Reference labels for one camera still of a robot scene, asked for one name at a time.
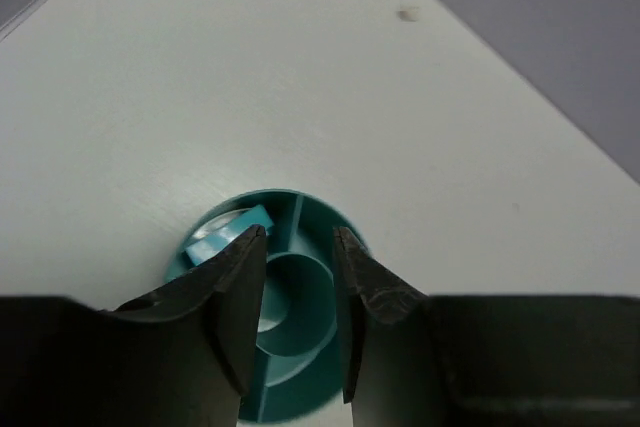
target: teal plastic object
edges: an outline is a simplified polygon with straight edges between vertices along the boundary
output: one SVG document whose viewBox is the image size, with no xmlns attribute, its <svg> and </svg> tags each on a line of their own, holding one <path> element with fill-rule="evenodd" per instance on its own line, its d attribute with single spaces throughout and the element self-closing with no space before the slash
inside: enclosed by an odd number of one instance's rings
<svg viewBox="0 0 640 427">
<path fill-rule="evenodd" d="M 353 225 L 321 200 L 290 190 L 250 192 L 215 207 L 198 222 L 173 258 L 166 280 L 217 253 L 252 223 L 267 229 L 267 280 L 251 392 L 239 417 L 285 422 L 318 409 L 341 391 L 333 227 L 349 227 L 365 244 Z"/>
</svg>

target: teal cylindrical part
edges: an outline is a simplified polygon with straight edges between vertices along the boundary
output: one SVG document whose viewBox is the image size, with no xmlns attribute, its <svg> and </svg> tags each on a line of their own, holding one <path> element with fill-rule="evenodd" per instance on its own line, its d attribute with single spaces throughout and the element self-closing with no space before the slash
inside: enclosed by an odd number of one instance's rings
<svg viewBox="0 0 640 427">
<path fill-rule="evenodd" d="M 265 226 L 267 276 L 250 393 L 240 418 L 285 422 L 338 394 L 342 374 L 331 270 L 333 228 L 354 226 L 315 197 L 291 190 L 250 192 L 205 215 L 176 252 L 166 281 L 215 255 L 249 225 Z"/>
<path fill-rule="evenodd" d="M 280 325 L 289 313 L 291 296 L 281 282 L 273 276 L 267 277 L 262 292 L 258 335 L 269 332 Z"/>
</svg>

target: small debris spot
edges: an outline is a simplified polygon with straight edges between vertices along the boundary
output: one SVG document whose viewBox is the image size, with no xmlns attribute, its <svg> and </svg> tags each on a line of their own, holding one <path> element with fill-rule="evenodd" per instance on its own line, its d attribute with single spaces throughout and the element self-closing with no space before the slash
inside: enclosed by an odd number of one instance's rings
<svg viewBox="0 0 640 427">
<path fill-rule="evenodd" d="M 417 22 L 420 20 L 420 7 L 416 5 L 402 7 L 398 9 L 396 15 L 404 22 Z"/>
</svg>

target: white table surface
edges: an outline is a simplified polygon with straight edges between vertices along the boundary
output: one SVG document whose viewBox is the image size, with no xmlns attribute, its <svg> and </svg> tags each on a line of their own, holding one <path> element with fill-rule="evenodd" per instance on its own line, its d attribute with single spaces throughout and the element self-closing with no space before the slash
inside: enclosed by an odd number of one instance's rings
<svg viewBox="0 0 640 427">
<path fill-rule="evenodd" d="M 270 187 L 427 293 L 640 293 L 638 185 L 436 0 L 49 0 L 0 43 L 1 293 L 114 307 Z"/>
</svg>

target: gray background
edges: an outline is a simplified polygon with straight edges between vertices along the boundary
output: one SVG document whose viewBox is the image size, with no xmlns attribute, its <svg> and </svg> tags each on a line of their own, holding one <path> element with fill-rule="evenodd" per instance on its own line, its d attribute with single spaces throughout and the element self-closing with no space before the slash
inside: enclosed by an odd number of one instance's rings
<svg viewBox="0 0 640 427">
<path fill-rule="evenodd" d="M 441 0 L 640 180 L 640 0 Z"/>
</svg>

